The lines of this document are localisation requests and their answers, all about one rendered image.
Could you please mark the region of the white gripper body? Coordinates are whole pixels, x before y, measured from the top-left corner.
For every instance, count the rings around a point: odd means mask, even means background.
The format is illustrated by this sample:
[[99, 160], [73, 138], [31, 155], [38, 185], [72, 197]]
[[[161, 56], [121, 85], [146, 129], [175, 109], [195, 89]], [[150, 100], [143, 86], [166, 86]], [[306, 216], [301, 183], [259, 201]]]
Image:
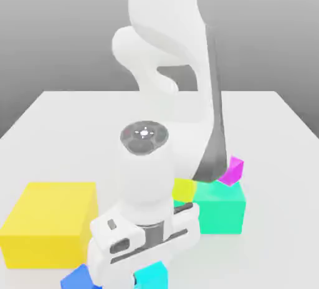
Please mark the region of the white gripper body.
[[90, 223], [88, 272], [94, 285], [133, 289], [135, 273], [161, 262], [168, 265], [200, 238], [199, 206], [175, 207], [168, 220], [136, 225], [122, 216], [119, 206]]

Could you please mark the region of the small cyan cube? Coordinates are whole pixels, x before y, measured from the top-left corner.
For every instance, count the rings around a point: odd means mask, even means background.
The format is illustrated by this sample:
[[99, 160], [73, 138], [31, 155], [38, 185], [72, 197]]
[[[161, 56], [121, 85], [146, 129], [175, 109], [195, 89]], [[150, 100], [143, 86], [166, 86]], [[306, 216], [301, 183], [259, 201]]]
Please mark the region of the small cyan cube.
[[134, 289], [168, 289], [168, 271], [162, 262], [140, 269], [134, 276]]

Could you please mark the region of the small blue cube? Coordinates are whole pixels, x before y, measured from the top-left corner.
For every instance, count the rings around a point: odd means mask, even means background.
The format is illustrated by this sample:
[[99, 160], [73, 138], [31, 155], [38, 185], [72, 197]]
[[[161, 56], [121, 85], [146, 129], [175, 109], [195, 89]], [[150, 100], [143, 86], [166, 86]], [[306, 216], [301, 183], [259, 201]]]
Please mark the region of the small blue cube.
[[89, 274], [86, 264], [81, 264], [60, 281], [61, 289], [102, 289], [96, 286]]

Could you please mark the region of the small yellow-green cube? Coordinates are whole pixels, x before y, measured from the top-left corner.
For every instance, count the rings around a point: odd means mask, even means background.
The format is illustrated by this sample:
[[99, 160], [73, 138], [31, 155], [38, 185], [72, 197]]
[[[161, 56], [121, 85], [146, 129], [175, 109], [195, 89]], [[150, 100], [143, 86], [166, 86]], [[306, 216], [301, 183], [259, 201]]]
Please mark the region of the small yellow-green cube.
[[176, 178], [173, 187], [173, 199], [177, 203], [192, 202], [197, 189], [197, 182], [190, 179]]

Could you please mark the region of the small magenta cube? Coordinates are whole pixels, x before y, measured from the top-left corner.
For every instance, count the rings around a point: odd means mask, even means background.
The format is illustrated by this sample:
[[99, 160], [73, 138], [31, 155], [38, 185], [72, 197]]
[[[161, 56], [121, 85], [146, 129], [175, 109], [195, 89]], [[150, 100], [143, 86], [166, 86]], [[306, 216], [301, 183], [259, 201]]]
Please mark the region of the small magenta cube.
[[218, 181], [231, 187], [241, 179], [243, 170], [244, 161], [235, 156], [231, 156], [229, 167], [226, 172], [218, 178]]

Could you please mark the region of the large yellow box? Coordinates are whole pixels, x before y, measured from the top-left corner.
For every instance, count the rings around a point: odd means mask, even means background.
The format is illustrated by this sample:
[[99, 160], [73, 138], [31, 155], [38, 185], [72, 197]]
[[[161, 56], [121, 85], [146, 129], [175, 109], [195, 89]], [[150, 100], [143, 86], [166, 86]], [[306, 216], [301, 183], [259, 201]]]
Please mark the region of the large yellow box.
[[73, 269], [87, 261], [98, 216], [93, 182], [30, 182], [0, 229], [8, 269]]

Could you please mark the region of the large teal box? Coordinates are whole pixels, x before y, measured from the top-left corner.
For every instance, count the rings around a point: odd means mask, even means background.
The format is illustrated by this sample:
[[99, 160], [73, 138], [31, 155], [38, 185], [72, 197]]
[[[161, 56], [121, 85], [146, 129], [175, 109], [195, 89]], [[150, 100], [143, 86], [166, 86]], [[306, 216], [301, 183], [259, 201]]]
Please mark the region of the large teal box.
[[237, 235], [242, 232], [246, 199], [240, 182], [229, 187], [219, 181], [197, 182], [193, 201], [199, 205], [202, 234]]

